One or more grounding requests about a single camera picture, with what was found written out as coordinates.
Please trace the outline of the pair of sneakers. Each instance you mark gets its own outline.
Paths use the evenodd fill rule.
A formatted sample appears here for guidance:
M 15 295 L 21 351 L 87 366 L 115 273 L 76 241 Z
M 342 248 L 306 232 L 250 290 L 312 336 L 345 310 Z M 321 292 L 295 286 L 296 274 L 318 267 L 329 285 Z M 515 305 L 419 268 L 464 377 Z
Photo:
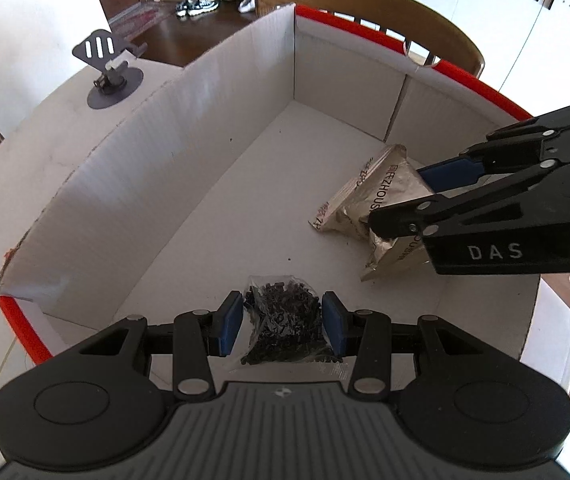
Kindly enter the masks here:
M 174 8 L 178 18 L 193 18 L 201 14 L 213 12 L 219 8 L 215 0 L 182 0 Z

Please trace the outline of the clear bag of black screws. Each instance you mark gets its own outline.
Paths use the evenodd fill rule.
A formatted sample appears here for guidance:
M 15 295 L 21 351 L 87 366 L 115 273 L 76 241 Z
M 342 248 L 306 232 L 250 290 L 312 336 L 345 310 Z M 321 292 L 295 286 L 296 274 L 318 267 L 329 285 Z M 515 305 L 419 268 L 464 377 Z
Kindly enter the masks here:
M 224 370 L 249 382 L 346 382 L 350 363 L 333 350 L 320 296 L 307 282 L 292 275 L 253 275 Z

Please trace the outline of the grey phone stand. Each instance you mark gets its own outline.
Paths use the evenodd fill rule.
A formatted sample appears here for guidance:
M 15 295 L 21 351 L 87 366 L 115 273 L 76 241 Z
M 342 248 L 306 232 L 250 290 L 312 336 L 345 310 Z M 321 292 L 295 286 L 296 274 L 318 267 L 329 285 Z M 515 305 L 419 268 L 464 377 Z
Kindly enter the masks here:
M 72 55 L 99 71 L 88 92 L 87 105 L 92 110 L 105 110 L 131 96 L 144 79 L 143 70 L 133 67 L 127 60 L 118 62 L 123 53 L 139 58 L 147 44 L 131 44 L 105 29 L 96 29 L 73 47 Z

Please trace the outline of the red patterned rug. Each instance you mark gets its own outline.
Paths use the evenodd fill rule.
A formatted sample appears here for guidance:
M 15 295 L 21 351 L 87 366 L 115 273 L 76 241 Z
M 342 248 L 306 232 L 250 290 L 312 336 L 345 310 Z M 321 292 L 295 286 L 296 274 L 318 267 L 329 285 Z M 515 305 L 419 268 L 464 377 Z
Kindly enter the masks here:
M 109 22 L 111 31 L 121 38 L 131 40 L 159 24 L 173 14 L 171 2 L 145 2 L 135 9 Z

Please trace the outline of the brown wooden chair by box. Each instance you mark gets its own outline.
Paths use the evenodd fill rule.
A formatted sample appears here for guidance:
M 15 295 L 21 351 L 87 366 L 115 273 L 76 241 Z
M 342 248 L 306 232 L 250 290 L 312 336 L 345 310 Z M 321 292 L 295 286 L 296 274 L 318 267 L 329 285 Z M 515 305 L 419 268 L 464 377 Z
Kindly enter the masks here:
M 485 59 L 476 44 L 458 26 L 416 0 L 256 0 L 256 10 L 267 14 L 277 6 L 296 3 L 321 11 L 350 15 L 392 30 L 465 72 L 478 77 Z

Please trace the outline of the red and white cardboard box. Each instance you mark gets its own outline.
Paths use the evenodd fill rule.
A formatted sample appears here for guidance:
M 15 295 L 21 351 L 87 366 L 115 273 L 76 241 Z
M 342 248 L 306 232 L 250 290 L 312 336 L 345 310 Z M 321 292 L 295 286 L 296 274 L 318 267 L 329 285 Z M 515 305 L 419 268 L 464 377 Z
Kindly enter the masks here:
M 346 304 L 409 322 L 436 313 L 520 356 L 538 282 L 445 278 L 427 264 L 363 282 L 369 247 L 311 217 L 382 148 L 431 164 L 525 111 L 448 64 L 419 67 L 397 40 L 287 6 L 184 70 L 154 64 L 142 87 L 92 110 L 72 78 L 31 117 L 79 162 L 0 272 L 0 307 L 35 362 L 116 318 L 168 322 L 212 309 L 252 275 L 291 274 Z

